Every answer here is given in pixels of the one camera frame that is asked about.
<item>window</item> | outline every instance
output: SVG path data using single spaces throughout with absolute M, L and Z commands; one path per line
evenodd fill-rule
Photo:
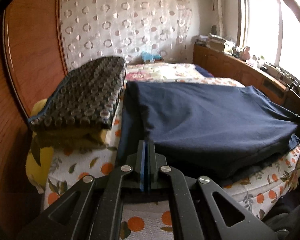
M 300 23 L 282 0 L 245 0 L 244 45 L 300 81 Z

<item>orange dot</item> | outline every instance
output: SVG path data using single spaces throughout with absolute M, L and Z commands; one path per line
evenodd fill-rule
M 55 202 L 59 198 L 59 195 L 55 192 L 52 192 L 48 196 L 48 204 L 51 205 L 53 202 Z
M 257 195 L 257 202 L 258 202 L 259 204 L 263 203 L 264 199 L 265 199 L 265 197 L 263 196 L 262 193 L 259 193 L 259 194 Z
M 71 148 L 64 148 L 63 149 L 63 153 L 64 153 L 65 156 L 69 156 L 69 155 L 71 155 L 73 153 L 73 149 L 71 149 Z
M 140 217 L 132 217 L 128 220 L 128 228 L 133 232 L 139 232 L 145 227 L 145 222 Z
M 89 175 L 89 173 L 87 173 L 87 172 L 81 173 L 78 177 L 78 180 L 82 179 L 84 176 L 87 176 L 87 175 Z
M 121 136 L 121 130 L 117 130 L 114 134 L 115 134 L 115 136 L 120 137 Z
M 231 187 L 232 187 L 232 184 L 229 184 L 229 185 L 227 185 L 227 186 L 225 186 L 223 188 L 231 188 Z
M 270 190 L 269 191 L 269 198 L 275 199 L 276 197 L 277 197 L 277 194 L 273 190 Z
M 113 170 L 113 164 L 112 163 L 105 163 L 101 167 L 101 172 L 104 175 L 109 175 L 109 173 Z
M 161 220 L 162 220 L 162 223 L 164 223 L 165 225 L 172 226 L 170 211 L 164 212 L 162 214 Z
M 278 177 L 277 177 L 277 175 L 275 175 L 275 174 L 272 174 L 272 179 L 274 180 L 274 182 L 277 182 L 277 181 L 278 181 Z

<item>floral blanket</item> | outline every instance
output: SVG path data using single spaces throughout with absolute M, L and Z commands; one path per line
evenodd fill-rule
M 229 78 L 205 78 L 192 64 L 142 64 L 127 67 L 126 81 L 195 82 L 211 85 L 239 86 Z M 122 99 L 116 120 L 106 135 L 102 149 L 85 151 L 54 149 L 53 160 L 45 189 L 43 208 L 47 208 L 85 175 L 98 178 L 114 168 L 116 150 L 121 134 Z M 262 219 L 279 197 L 293 190 L 300 176 L 300 145 L 262 171 L 242 179 L 224 190 L 237 202 Z M 173 239 L 168 201 L 159 203 L 126 204 L 123 208 L 120 238 Z

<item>yellow pillow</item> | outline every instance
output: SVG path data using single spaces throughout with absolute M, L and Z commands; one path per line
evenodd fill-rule
M 47 99 L 43 99 L 37 102 L 32 108 L 31 116 L 37 115 L 42 110 L 42 108 L 45 106 L 46 103 L 47 103 Z M 26 174 L 28 176 L 30 183 L 37 188 L 39 194 L 43 193 L 46 187 L 46 181 L 48 178 L 52 156 L 53 156 L 52 147 L 45 147 L 40 149 L 41 166 L 39 166 L 35 161 L 31 153 L 31 150 L 29 150 L 27 160 L 26 160 Z

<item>orange print bed sheet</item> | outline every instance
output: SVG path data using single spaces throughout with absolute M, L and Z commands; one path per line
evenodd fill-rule
M 154 63 L 127 67 L 126 81 L 195 82 L 211 85 L 243 87 L 229 78 L 205 78 L 193 64 Z M 106 135 L 101 149 L 55 149 L 45 188 L 43 208 L 56 201 L 83 176 L 98 178 L 114 168 L 116 150 L 121 135 L 122 99 L 112 130 Z M 224 190 L 237 202 L 262 219 L 275 202 L 298 184 L 300 176 L 300 145 L 285 156 L 246 179 Z M 168 201 L 158 203 L 126 204 L 123 208 L 120 239 L 173 239 Z

